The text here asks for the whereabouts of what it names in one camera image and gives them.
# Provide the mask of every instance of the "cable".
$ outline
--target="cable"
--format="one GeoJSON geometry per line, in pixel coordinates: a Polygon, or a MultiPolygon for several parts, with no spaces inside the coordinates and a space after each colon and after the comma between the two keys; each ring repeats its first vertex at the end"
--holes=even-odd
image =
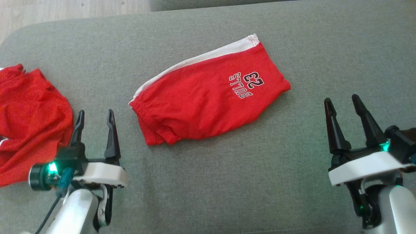
{"type": "Polygon", "coordinates": [[[43,226],[45,226],[46,221],[48,221],[49,216],[51,216],[53,209],[55,209],[56,204],[58,204],[59,200],[61,199],[62,195],[58,195],[56,197],[55,202],[52,204],[51,209],[49,209],[49,212],[47,213],[45,219],[43,220],[42,224],[40,225],[40,227],[37,229],[37,231],[35,232],[35,234],[39,234],[40,231],[42,230],[43,226]]]}
{"type": "Polygon", "coordinates": [[[62,177],[59,180],[58,183],[58,188],[56,191],[56,200],[55,202],[52,204],[51,209],[49,210],[49,212],[47,213],[45,219],[43,220],[42,224],[40,225],[40,227],[38,228],[38,230],[35,232],[35,234],[39,234],[40,231],[42,230],[43,226],[45,226],[46,221],[48,221],[49,216],[51,216],[51,213],[53,211],[53,209],[55,209],[56,204],[58,204],[59,200],[61,199],[61,197],[63,197],[64,195],[67,194],[68,192],[68,186],[71,183],[72,179],[74,178],[74,169],[67,167],[63,170],[62,172],[62,177]]]}

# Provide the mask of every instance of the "black cable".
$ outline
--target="black cable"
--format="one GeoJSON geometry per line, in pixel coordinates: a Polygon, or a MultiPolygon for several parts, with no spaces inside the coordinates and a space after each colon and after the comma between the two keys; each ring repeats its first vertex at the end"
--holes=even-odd
{"type": "Polygon", "coordinates": [[[42,230],[43,226],[45,226],[46,221],[48,221],[49,216],[51,216],[53,209],[55,209],[56,204],[58,204],[59,200],[61,199],[62,195],[57,195],[55,202],[52,204],[51,209],[49,209],[49,212],[47,213],[45,219],[43,220],[42,224],[40,225],[40,227],[38,228],[38,230],[35,232],[35,234],[39,234],[40,231],[42,230]]]}

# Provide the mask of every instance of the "red fabric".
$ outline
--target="red fabric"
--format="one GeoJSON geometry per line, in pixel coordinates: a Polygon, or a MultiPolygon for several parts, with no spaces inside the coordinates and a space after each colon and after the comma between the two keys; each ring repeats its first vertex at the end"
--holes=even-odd
{"type": "Polygon", "coordinates": [[[53,161],[73,130],[65,97],[39,69],[22,65],[0,71],[0,187],[25,181],[36,163],[53,161]]]}
{"type": "Polygon", "coordinates": [[[146,144],[174,144],[251,123],[287,90],[290,83],[260,43],[174,70],[139,93],[130,105],[146,144]]]}

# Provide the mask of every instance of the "couch cushion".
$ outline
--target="couch cushion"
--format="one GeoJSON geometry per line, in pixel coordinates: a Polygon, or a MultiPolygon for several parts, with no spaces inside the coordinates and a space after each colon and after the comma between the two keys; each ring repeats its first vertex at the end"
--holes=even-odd
{"type": "MultiPolygon", "coordinates": [[[[39,67],[86,112],[89,158],[102,157],[114,110],[129,186],[116,190],[102,233],[356,233],[347,188],[332,187],[323,101],[344,135],[365,146],[351,95],[382,129],[415,126],[416,3],[273,2],[22,28],[0,46],[0,67],[39,67]],[[166,68],[256,33],[292,84],[258,121],[227,134],[146,146],[129,108],[166,68]]],[[[405,175],[413,192],[415,177],[405,175]]],[[[34,232],[54,199],[27,184],[0,189],[0,233],[34,232]]]]}
{"type": "Polygon", "coordinates": [[[151,11],[181,10],[204,7],[223,7],[234,5],[255,4],[263,2],[279,2],[284,0],[150,0],[151,11]]]}

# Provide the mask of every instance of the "robotic arm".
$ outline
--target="robotic arm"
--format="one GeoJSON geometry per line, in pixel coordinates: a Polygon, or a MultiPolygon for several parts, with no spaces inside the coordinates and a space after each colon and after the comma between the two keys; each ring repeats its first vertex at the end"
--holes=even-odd
{"type": "Polygon", "coordinates": [[[40,233],[56,203],[63,206],[45,233],[97,234],[111,221],[113,189],[127,186],[127,172],[120,166],[120,147],[114,113],[109,110],[107,148],[102,159],[87,159],[81,142],[84,111],[80,111],[68,147],[55,160],[35,164],[29,172],[29,185],[35,191],[57,189],[57,200],[38,229],[40,233]]]}
{"type": "Polygon", "coordinates": [[[345,184],[362,233],[410,234],[416,230],[416,199],[403,187],[402,173],[416,171],[416,128],[390,126],[383,133],[358,95],[352,95],[366,136],[366,147],[351,149],[338,125],[329,98],[324,101],[329,152],[329,179],[345,184]]]}

